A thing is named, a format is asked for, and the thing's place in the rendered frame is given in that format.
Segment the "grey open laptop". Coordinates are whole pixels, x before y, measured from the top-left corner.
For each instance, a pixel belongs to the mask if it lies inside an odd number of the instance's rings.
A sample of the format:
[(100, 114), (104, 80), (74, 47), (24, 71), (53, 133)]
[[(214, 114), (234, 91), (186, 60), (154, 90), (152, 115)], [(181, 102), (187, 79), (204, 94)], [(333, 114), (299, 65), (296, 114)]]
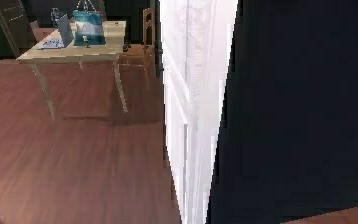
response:
[(67, 15), (56, 20), (58, 37), (46, 37), (39, 46), (39, 49), (60, 49), (67, 47), (74, 39), (70, 22)]

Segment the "white room door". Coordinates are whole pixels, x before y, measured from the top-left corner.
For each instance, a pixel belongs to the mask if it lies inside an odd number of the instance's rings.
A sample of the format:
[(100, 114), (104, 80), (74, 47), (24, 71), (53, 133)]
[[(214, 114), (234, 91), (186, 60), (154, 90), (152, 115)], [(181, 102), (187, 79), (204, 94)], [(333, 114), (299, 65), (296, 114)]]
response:
[(205, 224), (238, 0), (161, 0), (166, 148), (181, 224)]

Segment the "brown wooden chair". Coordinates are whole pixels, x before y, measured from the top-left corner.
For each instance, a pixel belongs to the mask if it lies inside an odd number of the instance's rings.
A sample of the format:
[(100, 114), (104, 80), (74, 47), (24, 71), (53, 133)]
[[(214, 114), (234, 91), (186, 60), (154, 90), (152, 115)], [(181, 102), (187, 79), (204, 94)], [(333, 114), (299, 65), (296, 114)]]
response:
[(142, 11), (142, 43), (125, 44), (120, 55), (120, 66), (137, 67), (143, 70), (146, 87), (150, 87), (149, 70), (155, 50), (155, 16), (152, 8)]

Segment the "light wooden table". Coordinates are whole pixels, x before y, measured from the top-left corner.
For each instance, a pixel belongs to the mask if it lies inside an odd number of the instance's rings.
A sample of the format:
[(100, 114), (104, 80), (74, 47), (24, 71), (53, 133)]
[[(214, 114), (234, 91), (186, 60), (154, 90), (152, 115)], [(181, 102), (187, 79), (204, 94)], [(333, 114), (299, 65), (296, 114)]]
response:
[(91, 45), (89, 48), (86, 48), (82, 46), (74, 46), (70, 43), (67, 47), (61, 49), (39, 50), (39, 46), (47, 40), (61, 37), (59, 31), (54, 30), (46, 38), (17, 58), (19, 63), (28, 64), (35, 74), (35, 77), (41, 86), (42, 92), (45, 95), (52, 120), (55, 119), (55, 106), (47, 87), (45, 77), (38, 68), (40, 64), (111, 61), (113, 64), (115, 84), (122, 103), (122, 108), (125, 113), (128, 112), (118, 63), (119, 56), (123, 53), (126, 22), (105, 21), (103, 23), (103, 28), (106, 40), (105, 45)]

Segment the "teal handbag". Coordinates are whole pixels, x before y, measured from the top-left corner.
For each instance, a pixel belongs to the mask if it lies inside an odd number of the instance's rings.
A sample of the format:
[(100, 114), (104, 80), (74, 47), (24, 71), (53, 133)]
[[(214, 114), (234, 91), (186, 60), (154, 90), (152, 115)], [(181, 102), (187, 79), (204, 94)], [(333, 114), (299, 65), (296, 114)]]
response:
[(102, 14), (91, 0), (78, 0), (73, 11), (75, 21), (75, 46), (105, 45)]

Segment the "dark brown cabinet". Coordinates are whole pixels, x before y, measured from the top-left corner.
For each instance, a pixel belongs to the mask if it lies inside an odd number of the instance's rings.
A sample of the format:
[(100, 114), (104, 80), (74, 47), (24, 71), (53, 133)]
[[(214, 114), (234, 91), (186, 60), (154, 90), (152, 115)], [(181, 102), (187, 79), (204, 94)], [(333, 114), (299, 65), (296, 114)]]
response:
[(37, 43), (21, 0), (0, 0), (0, 27), (15, 57)]

